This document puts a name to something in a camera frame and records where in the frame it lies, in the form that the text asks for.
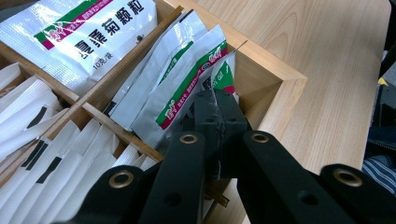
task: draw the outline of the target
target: white sachet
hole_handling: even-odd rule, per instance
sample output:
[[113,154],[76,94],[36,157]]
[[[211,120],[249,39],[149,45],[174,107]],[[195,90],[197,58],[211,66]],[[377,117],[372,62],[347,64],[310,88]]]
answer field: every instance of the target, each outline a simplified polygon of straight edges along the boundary
[[29,211],[35,210],[37,206],[43,208],[41,204],[51,203],[50,199],[58,196],[71,174],[78,168],[82,156],[96,136],[99,128],[100,124],[95,119],[92,119],[86,125],[70,145],[64,158],[61,160],[55,159],[58,162],[55,166],[56,169],[48,176],[40,176],[11,219],[12,223],[32,222],[33,220],[23,221],[28,216]]
[[17,63],[11,64],[0,70],[0,90],[11,83],[20,74],[21,69]]
[[67,185],[73,185],[74,188],[67,188],[68,200],[55,219],[51,220],[51,218],[42,217],[40,212],[32,214],[31,218],[42,217],[40,222],[44,222],[44,220],[45,222],[59,222],[72,218],[81,207],[86,194],[93,184],[116,161],[113,153],[118,144],[119,139],[117,136],[103,125],[98,136],[84,155],[81,165],[68,181]]
[[141,155],[137,160],[135,160],[131,166],[135,166],[137,168],[140,168],[140,166],[143,164],[143,162],[146,160],[146,155]]
[[17,113],[25,106],[32,103],[39,97],[51,94],[51,89],[43,81],[36,80],[35,83],[24,91],[14,102],[12,102],[7,108],[0,114],[0,123]]
[[132,124],[132,130],[149,146],[164,150],[179,122],[189,110],[200,75],[227,54],[219,26],[194,43],[180,58],[168,78],[150,95]]
[[146,157],[146,159],[143,161],[142,165],[140,166],[140,169],[142,169],[142,171],[147,171],[149,168],[151,168],[151,166],[155,164],[157,164],[155,160],[153,160],[150,157]]
[[111,118],[125,130],[131,131],[131,124],[150,93],[166,79],[193,42],[206,33],[207,30],[195,11],[169,29],[160,39],[134,85],[117,104]]
[[9,105],[11,105],[21,94],[23,94],[29,87],[37,81],[36,77],[29,77],[21,83],[18,87],[12,90],[9,94],[0,99],[0,113],[3,112]]
[[139,158],[139,153],[137,150],[129,145],[127,148],[123,150],[119,158],[114,162],[112,167],[121,166],[121,165],[132,165]]
[[83,94],[156,25],[151,0],[46,0],[2,22],[0,40]]
[[53,123],[55,123],[67,109],[59,112],[57,115],[53,116],[50,119],[47,119],[34,127],[27,129],[18,138],[14,138],[9,141],[0,143],[0,161],[6,158],[9,154],[14,152],[15,150],[23,147],[24,145],[28,144],[29,142],[36,140],[42,133],[44,133]]
[[35,184],[37,179],[43,175],[55,157],[61,158],[64,156],[69,144],[71,144],[70,139],[75,139],[79,133],[80,131],[77,125],[69,121],[42,155],[37,158],[37,161],[31,162],[26,167],[26,172],[22,176],[22,181],[15,180],[15,182],[20,183],[19,185],[12,185],[14,181],[12,180],[13,177],[11,177],[11,180],[0,189],[1,223],[9,223],[23,198]]
[[53,117],[58,113],[57,110],[60,108],[58,99],[52,92],[40,96],[38,99],[0,123],[0,143],[24,131],[31,125],[32,121],[35,121],[34,119],[44,121]]
[[[101,125],[98,121],[96,121],[95,119],[91,119],[90,122],[88,122],[88,124],[84,127],[84,129],[81,131],[81,133],[78,135],[78,138],[76,139],[75,143],[73,143],[73,146],[70,147],[70,149],[72,149],[73,147],[77,147],[78,146],[78,150],[79,153],[81,155],[81,157],[83,155],[85,155],[85,153],[87,152],[88,148],[90,147],[90,145],[92,144],[93,141],[95,141],[95,139],[97,139],[97,134],[99,132],[101,128]],[[66,183],[62,189],[59,190],[57,196],[56,196],[56,200],[52,201],[52,203],[50,203],[49,209],[47,209],[47,211],[45,212],[44,216],[42,217],[43,220],[47,220],[45,221],[45,223],[50,223],[50,220],[53,220],[56,216],[56,214],[58,214],[58,212],[62,209],[62,206],[64,205],[64,203],[68,200],[69,198],[69,193],[74,189],[75,186]]]
[[40,140],[35,145],[35,149],[32,151],[26,161],[17,169],[15,174],[8,180],[8,182],[2,188],[0,188],[0,209],[10,197],[10,195],[12,195],[14,192],[15,186],[18,186],[29,173],[30,170],[26,170],[29,163],[35,163],[38,158],[41,157],[42,153],[47,149],[50,143],[51,141],[49,139]]

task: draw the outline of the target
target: light wood surface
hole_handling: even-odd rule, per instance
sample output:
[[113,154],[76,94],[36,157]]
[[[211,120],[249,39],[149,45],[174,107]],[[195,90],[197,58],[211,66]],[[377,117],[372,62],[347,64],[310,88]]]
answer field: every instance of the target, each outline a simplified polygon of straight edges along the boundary
[[[337,162],[360,169],[389,2],[193,1],[308,77],[286,131],[278,137],[302,166],[315,173]],[[266,125],[260,129],[272,131]],[[225,192],[226,197],[234,195]],[[238,209],[217,208],[219,218],[210,223],[248,222],[235,217]]]

